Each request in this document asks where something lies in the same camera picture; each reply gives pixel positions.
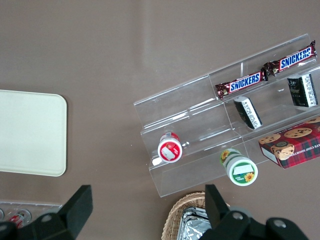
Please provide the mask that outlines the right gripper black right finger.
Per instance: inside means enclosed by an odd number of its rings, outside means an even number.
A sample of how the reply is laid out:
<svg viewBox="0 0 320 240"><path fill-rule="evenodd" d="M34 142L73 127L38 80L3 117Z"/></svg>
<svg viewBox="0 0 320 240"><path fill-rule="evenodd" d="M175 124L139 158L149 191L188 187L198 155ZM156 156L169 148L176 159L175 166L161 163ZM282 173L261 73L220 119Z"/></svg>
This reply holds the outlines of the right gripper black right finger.
<svg viewBox="0 0 320 240"><path fill-rule="evenodd" d="M214 184L205 186L205 211L211 225L201 240L307 240L291 220L271 217L265 224L240 210L230 210Z"/></svg>

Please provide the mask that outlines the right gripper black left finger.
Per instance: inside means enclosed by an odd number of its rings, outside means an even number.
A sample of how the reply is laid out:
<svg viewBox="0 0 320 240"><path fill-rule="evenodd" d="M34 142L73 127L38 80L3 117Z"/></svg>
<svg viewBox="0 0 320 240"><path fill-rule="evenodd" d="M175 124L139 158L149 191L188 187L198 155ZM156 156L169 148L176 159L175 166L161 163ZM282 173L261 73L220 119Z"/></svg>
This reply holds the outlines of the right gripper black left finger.
<svg viewBox="0 0 320 240"><path fill-rule="evenodd" d="M59 209L38 217L24 230L27 240L75 240L93 212L91 185L82 185Z"/></svg>

